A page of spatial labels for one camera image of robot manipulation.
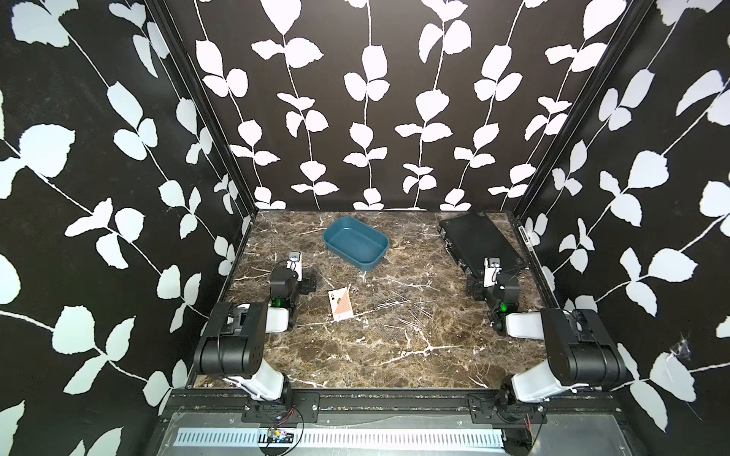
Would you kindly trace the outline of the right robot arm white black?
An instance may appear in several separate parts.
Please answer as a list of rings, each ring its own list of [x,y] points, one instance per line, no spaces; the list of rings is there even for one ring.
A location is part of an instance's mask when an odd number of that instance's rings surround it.
[[[500,336],[545,344],[547,359],[509,377],[495,397],[497,404],[539,404],[566,391],[610,390],[627,380],[627,365],[595,311],[521,312],[518,277],[500,271],[490,277],[468,275],[466,290],[487,304],[490,326]]]

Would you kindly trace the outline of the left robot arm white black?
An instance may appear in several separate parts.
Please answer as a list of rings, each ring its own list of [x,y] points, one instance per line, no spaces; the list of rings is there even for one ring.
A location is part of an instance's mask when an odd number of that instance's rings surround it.
[[[315,290],[317,273],[300,273],[292,262],[287,262],[271,271],[266,300],[217,303],[194,351],[195,374],[220,377],[245,390],[255,401],[289,407],[291,383],[265,361],[266,336],[294,330],[300,298]]]

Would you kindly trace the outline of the playing card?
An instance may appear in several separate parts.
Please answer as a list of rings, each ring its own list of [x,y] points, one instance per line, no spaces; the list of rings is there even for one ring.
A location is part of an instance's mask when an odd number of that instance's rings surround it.
[[[348,287],[329,291],[328,298],[331,306],[332,317],[335,322],[344,321],[354,317],[355,314]]]

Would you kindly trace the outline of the black carrying case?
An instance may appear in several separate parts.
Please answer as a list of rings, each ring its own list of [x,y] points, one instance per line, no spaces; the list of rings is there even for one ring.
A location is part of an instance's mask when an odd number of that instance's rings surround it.
[[[473,277],[484,277],[486,258],[498,258],[506,272],[520,271],[526,266],[522,256],[487,216],[468,213],[441,220],[438,233],[455,264]]]

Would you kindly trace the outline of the steel nail pile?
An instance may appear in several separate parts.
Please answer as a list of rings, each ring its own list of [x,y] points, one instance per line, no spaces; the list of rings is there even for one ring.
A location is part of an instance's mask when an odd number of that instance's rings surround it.
[[[355,292],[355,321],[366,332],[427,333],[435,323],[440,290],[433,286],[360,288]]]

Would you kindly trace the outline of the white perforated strip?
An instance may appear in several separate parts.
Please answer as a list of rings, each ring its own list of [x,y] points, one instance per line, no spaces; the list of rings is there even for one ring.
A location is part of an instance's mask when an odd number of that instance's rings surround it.
[[[182,427],[175,448],[259,448],[266,429]],[[497,429],[310,429],[297,448],[356,450],[467,450],[504,448]]]

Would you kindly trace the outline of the black front rail base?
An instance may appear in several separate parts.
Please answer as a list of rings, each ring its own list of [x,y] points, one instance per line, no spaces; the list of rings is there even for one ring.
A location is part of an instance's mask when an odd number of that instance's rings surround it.
[[[289,412],[307,424],[323,425],[331,416],[449,414],[496,428],[538,426],[558,415],[622,414],[609,393],[563,393],[541,404],[523,404],[509,403],[497,389],[294,389],[283,403],[255,401],[240,389],[178,389],[159,421],[167,424],[184,413],[228,414],[235,424],[269,425]]]

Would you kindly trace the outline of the teal plastic storage box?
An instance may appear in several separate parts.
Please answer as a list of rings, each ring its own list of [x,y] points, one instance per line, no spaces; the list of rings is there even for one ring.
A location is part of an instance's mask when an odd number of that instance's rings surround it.
[[[365,272],[376,269],[390,247],[384,234],[352,217],[338,218],[322,238],[328,250]]]

